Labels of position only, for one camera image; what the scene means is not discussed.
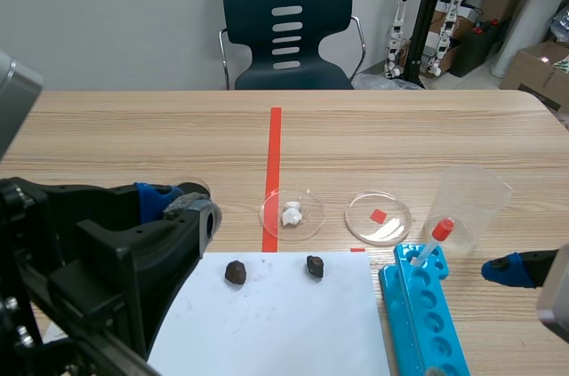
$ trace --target black container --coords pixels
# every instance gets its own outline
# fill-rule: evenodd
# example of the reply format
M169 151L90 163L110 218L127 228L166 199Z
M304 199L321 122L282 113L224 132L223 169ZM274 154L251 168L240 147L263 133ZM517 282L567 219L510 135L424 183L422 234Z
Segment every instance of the black container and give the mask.
M499 34L500 24L497 20L488 20L480 28L473 28L464 34L449 72L454 76L465 76L482 65Z

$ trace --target metal frame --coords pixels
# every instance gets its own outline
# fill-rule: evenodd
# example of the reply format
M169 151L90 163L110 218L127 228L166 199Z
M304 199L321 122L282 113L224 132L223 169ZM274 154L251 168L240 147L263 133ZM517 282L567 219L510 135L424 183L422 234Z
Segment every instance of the metal frame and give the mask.
M354 74L352 74L352 76L349 78L349 81L352 81L354 79L354 77L357 74L357 71L361 68L365 59L365 40L364 40L364 31L362 30L362 24L359 23L359 18L356 16L352 16L352 20L356 23L357 33L359 34L359 41L362 44L362 59L359 60L356 70L354 71Z
M354 77L356 76L357 71L362 67L362 64L364 63L366 49L365 49L364 31L362 30L362 24L360 23L359 18L357 16L351 16L350 18L351 18L351 20L353 20L356 23L357 33L359 34L359 41L362 45L362 58L360 59L359 63L357 64L357 67L354 70L354 73L349 78L349 81L352 81L354 79ZM228 60L227 60L227 57L225 55L225 47L223 46L223 34L227 34L227 32L228 32L227 28L222 29L220 31L219 38L220 38L221 58L222 58L222 63L223 63L223 73L225 74L225 90L230 90Z

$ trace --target red square piece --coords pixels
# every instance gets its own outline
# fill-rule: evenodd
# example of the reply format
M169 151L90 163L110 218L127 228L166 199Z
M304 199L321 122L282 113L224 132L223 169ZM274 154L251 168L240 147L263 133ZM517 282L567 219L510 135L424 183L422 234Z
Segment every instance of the red square piece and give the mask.
M372 216L370 216L370 219L377 223L383 223L387 217L388 215L385 212L375 209L372 213Z

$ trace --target white pedestal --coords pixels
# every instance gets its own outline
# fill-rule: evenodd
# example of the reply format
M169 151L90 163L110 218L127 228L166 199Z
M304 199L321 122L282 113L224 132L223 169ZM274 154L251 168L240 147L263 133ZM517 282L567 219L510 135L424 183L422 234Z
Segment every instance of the white pedestal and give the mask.
M496 62L490 68L493 76L503 78L519 49L541 42L559 4L561 0L527 0L516 23L509 31L506 43L501 47Z

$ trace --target blue test tube rack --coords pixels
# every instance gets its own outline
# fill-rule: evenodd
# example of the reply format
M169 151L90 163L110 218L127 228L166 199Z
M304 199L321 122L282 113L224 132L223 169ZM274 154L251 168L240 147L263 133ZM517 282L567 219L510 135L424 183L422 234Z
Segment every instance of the blue test tube rack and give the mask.
M423 376L434 367L446 376L469 376L441 286L449 274L445 255L437 247L417 268L411 260L422 248L422 244L397 245L396 264L379 273L399 373Z

